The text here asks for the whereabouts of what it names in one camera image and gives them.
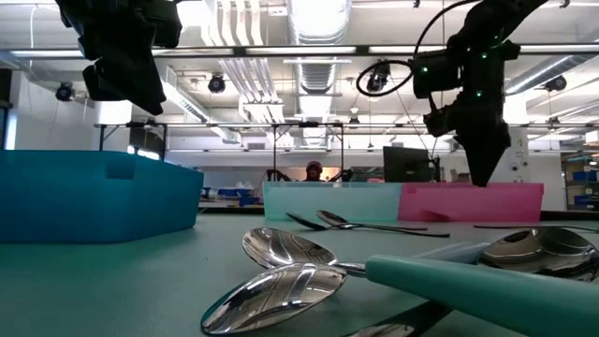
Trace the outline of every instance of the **camera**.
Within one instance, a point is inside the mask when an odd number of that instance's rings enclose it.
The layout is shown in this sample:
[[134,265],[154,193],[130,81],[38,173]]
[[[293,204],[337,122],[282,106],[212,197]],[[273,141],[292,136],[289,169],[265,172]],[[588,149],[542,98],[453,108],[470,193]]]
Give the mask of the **camera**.
[[56,90],[55,97],[61,102],[73,100],[73,82],[61,82],[60,87]]
[[561,91],[561,90],[565,89],[565,86],[567,84],[568,84],[568,82],[565,80],[565,78],[563,76],[558,76],[555,79],[545,83],[545,85],[543,86],[543,89],[545,89],[549,92]]
[[366,90],[370,93],[379,93],[387,85],[387,77],[391,74],[390,64],[381,64],[385,60],[378,60],[378,65],[374,67],[373,73],[368,79]]
[[213,94],[220,94],[225,91],[223,74],[212,74],[212,78],[208,82],[208,90]]

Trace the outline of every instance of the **pink bin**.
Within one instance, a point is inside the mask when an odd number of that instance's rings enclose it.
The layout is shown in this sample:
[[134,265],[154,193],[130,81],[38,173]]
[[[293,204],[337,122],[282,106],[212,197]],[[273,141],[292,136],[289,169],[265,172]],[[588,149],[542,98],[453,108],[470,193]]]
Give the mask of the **pink bin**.
[[443,222],[538,222],[542,183],[404,183],[399,219]]

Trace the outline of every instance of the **spoon handle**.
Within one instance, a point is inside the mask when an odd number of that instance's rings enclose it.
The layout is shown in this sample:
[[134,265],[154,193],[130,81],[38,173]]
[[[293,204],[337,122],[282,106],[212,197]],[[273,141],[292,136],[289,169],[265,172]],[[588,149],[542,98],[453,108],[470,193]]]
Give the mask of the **spoon handle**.
[[480,225],[475,225],[475,228],[485,228],[485,229],[519,229],[519,228],[521,228],[521,229],[526,229],[526,228],[539,229],[539,228],[547,228],[547,227],[588,230],[590,232],[599,234],[598,229],[577,227],[577,226],[480,226]]
[[366,265],[363,263],[336,262],[333,264],[333,267],[343,269],[348,275],[366,278]]
[[353,225],[355,227],[364,227],[372,229],[403,229],[403,230],[429,230],[428,227],[394,227],[394,226],[381,226],[373,224],[361,224],[361,223],[346,223],[343,225]]
[[[350,224],[339,224],[339,225],[331,225],[331,226],[332,227],[339,227],[339,228],[341,228],[341,227],[346,226],[346,225],[350,225]],[[414,231],[414,229],[403,229],[402,227],[376,226],[376,225],[373,225],[373,226],[371,226],[371,225],[367,225],[367,226],[358,225],[358,227],[380,229],[380,230],[392,231],[392,232],[403,233],[403,234],[426,236],[426,237],[431,237],[431,238],[449,238],[449,237],[451,237],[451,235],[449,233],[419,233],[417,231]]]
[[417,337],[452,312],[443,304],[427,301],[399,315],[394,315],[367,328],[354,331],[348,337]]
[[599,287],[525,272],[372,256],[370,281],[392,286],[526,336],[593,336]]

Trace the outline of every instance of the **plastic bin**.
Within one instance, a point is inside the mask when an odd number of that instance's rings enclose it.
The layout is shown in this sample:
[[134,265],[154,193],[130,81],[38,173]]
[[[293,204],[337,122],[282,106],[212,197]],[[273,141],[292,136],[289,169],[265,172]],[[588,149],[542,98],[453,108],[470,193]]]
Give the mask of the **plastic bin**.
[[325,210],[352,221],[396,221],[400,183],[264,183],[264,214],[269,220],[290,220],[286,212],[317,220]]
[[138,155],[0,151],[0,242],[125,242],[193,227],[204,175]]
[[399,219],[405,221],[538,222],[541,183],[405,183]]

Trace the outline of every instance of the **ventilation duct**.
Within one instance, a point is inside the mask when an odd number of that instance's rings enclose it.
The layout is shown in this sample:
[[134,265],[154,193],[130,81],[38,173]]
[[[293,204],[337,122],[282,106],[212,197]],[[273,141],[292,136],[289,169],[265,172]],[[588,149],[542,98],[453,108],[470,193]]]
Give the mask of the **ventilation duct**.
[[[287,0],[291,42],[295,45],[343,44],[351,4],[351,0]],[[300,112],[307,119],[325,122],[332,105],[332,97],[326,94],[330,94],[335,84],[338,65],[299,62],[295,67],[301,95],[298,98]],[[321,144],[323,141],[309,139],[313,134],[305,136],[308,145]]]
[[[586,35],[579,42],[599,42],[599,30]],[[562,75],[564,72],[590,61],[595,56],[597,55],[569,55],[548,58],[547,60],[541,62],[538,66],[534,66],[526,70],[521,75],[509,81],[505,86],[505,94],[516,95],[529,89],[533,89],[536,86],[545,84],[546,82]]]

